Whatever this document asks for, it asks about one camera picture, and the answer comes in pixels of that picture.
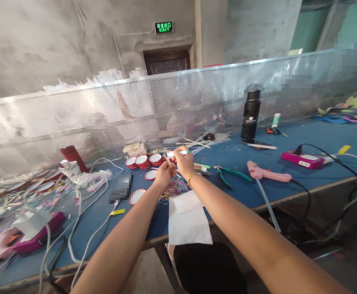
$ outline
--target hand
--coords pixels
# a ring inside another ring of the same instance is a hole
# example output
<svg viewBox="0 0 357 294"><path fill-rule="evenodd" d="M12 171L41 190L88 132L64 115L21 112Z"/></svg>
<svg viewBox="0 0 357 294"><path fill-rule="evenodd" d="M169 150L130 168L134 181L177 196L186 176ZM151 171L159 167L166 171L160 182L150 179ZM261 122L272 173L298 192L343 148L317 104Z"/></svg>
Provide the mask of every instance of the hand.
<svg viewBox="0 0 357 294"><path fill-rule="evenodd" d="M157 176L155 177L153 185L157 185L164 192L169 186L171 177L177 174L177 168L174 163L169 163L167 161L163 162L162 165L157 170Z"/></svg>
<svg viewBox="0 0 357 294"><path fill-rule="evenodd" d="M185 146L180 146L176 150L174 150L173 160L177 162L178 170L182 174L185 180L188 179L189 175L195 171L193 167L193 154L190 152L189 154L182 155L180 151L188 150Z"/></svg>

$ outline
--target gold bracelet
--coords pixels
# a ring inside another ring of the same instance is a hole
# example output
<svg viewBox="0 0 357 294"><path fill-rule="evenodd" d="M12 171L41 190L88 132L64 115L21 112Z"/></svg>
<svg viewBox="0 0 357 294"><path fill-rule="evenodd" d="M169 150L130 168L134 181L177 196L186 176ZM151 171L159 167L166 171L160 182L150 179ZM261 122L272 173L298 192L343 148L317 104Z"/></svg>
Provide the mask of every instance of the gold bracelet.
<svg viewBox="0 0 357 294"><path fill-rule="evenodd" d="M189 183L189 181L191 180L191 178L192 178L195 174L197 174L197 172L194 171L193 173L191 173L191 174L189 175L188 179L186 180L187 183L188 183L188 185L189 185L189 188L192 188L192 187L191 187L191 184Z"/></svg>

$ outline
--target exit sign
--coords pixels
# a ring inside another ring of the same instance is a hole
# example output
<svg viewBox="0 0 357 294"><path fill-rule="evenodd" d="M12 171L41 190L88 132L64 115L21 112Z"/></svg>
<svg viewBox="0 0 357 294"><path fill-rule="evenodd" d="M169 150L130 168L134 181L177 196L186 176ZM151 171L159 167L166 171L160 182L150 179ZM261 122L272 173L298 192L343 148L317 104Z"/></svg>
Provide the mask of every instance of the exit sign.
<svg viewBox="0 0 357 294"><path fill-rule="evenodd" d="M156 22L155 23L155 33L158 35L160 33L172 33L173 32L173 22Z"/></svg>

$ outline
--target black thermos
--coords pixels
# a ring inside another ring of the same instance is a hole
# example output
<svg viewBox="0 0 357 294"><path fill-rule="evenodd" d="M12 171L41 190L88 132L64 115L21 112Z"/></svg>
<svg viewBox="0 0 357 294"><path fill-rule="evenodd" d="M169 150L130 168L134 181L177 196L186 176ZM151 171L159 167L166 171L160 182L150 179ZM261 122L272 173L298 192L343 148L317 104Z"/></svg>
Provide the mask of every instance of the black thermos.
<svg viewBox="0 0 357 294"><path fill-rule="evenodd" d="M256 135L257 120L260 112L260 92L254 90L248 92L248 98L245 102L244 118L242 120L241 137L244 139L253 139Z"/></svg>

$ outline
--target yellow label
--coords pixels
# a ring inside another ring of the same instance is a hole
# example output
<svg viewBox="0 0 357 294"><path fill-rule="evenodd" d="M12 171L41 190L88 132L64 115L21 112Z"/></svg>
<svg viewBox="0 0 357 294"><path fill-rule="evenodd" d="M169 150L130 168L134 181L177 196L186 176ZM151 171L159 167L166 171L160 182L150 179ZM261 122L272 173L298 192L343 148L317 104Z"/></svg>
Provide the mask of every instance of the yellow label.
<svg viewBox="0 0 357 294"><path fill-rule="evenodd" d="M347 152L348 149L350 149L351 146L348 146L348 145L344 145L338 152L338 154L344 154Z"/></svg>
<svg viewBox="0 0 357 294"><path fill-rule="evenodd" d="M124 209L119 209L119 210L115 210L113 211L110 215L116 215L116 214L122 214L125 212L125 208Z"/></svg>

